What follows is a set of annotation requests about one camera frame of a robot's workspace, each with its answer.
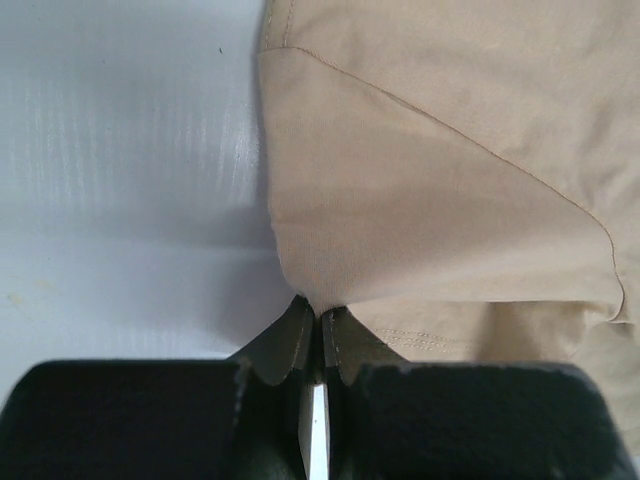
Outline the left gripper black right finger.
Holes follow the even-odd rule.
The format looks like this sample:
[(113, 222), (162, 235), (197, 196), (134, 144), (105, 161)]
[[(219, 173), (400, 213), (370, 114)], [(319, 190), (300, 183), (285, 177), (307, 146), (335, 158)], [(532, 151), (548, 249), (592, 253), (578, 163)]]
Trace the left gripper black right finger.
[(560, 363), (411, 362), (349, 310), (319, 322), (333, 479), (624, 479), (594, 382)]

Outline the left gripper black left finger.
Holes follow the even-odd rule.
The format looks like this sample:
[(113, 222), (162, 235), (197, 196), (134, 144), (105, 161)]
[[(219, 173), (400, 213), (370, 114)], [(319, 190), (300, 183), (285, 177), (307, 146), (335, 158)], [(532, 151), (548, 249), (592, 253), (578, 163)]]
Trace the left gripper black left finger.
[(302, 297), (227, 359), (52, 360), (1, 412), (5, 479), (305, 479)]

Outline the beige t-shirt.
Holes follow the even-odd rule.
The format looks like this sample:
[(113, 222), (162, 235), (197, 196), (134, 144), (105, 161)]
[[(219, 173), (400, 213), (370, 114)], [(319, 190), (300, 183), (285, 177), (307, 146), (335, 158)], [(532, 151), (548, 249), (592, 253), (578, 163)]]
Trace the beige t-shirt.
[(416, 361), (639, 377), (639, 5), (272, 1), (284, 274)]

